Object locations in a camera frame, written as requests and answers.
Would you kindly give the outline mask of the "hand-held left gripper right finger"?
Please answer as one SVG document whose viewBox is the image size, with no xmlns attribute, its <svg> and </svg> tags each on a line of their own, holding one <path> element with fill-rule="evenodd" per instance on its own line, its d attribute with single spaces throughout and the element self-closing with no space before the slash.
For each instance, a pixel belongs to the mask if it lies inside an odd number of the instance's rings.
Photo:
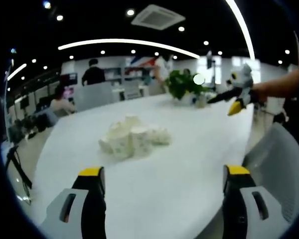
<svg viewBox="0 0 299 239">
<path fill-rule="evenodd" d="M 224 166 L 223 194 L 224 239 L 278 239 L 290 226 L 280 203 L 245 167 Z"/>
</svg>

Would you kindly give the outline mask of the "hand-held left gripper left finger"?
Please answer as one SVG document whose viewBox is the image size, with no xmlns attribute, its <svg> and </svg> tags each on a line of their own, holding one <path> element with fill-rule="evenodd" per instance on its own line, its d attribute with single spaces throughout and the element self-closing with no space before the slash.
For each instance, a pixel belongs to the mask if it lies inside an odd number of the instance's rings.
<svg viewBox="0 0 299 239">
<path fill-rule="evenodd" d="M 87 168 L 49 204 L 39 229 L 47 239 L 105 239 L 105 217 L 104 168 Z"/>
</svg>

